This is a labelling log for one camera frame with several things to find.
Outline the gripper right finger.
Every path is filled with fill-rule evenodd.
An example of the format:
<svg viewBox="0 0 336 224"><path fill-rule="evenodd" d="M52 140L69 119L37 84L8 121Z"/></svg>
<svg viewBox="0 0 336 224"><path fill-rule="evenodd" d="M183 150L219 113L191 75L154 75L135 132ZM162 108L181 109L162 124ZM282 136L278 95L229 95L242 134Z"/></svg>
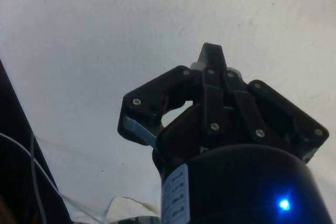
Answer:
<svg viewBox="0 0 336 224"><path fill-rule="evenodd" d="M233 125L245 142L274 146L310 161L328 139L328 130L261 80L245 83L227 67L220 45L212 46L224 104L233 109Z"/></svg>

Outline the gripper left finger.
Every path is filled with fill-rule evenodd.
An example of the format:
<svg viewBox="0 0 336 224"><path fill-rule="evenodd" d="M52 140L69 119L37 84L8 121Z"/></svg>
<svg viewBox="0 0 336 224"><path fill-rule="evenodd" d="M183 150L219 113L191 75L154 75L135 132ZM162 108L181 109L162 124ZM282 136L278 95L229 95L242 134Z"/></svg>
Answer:
<svg viewBox="0 0 336 224"><path fill-rule="evenodd" d="M128 141L156 146L162 116L186 101L200 106L196 117L205 137L222 132L224 119L224 54L220 45L205 43L191 67L177 66L127 93L122 100L118 133Z"/></svg>

